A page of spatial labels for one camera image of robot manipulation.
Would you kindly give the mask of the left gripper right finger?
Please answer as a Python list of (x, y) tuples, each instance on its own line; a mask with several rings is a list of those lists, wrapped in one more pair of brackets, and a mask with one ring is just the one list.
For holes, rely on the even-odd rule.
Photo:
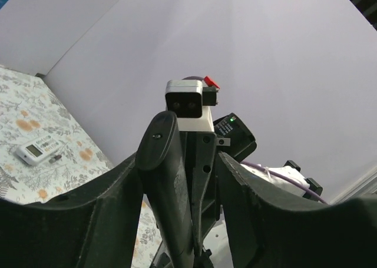
[(216, 158), (234, 267), (375, 267), (376, 196), (325, 205)]

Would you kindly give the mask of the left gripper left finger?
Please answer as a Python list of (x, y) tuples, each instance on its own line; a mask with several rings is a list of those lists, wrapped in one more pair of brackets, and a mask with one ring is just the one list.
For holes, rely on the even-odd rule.
[(134, 162), (46, 203), (1, 200), (1, 266), (130, 267), (143, 199)]

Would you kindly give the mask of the black remote control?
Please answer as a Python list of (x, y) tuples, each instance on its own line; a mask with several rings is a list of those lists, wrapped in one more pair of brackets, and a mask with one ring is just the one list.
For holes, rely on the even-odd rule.
[(193, 267), (189, 194), (174, 112), (160, 112), (151, 120), (135, 166), (173, 267)]

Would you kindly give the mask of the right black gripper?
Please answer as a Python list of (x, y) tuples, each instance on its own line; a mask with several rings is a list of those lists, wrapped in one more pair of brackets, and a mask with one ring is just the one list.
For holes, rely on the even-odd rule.
[[(214, 267), (214, 250), (204, 246), (204, 239), (220, 219), (220, 197), (214, 168), (218, 139), (210, 132), (181, 132), (180, 140), (191, 212), (193, 267)], [(173, 267), (163, 241), (151, 267)]]

